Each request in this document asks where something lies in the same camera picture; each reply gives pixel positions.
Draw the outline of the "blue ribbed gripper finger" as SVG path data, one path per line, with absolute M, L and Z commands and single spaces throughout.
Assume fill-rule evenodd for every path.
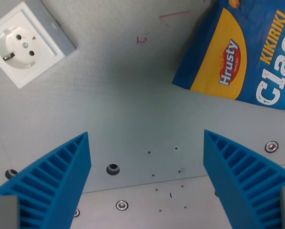
M 68 229 L 91 166 L 84 132 L 2 184 L 0 197 L 18 198 L 21 229 Z
M 283 167 L 209 130 L 204 131 L 203 165 L 232 228 L 282 228 Z

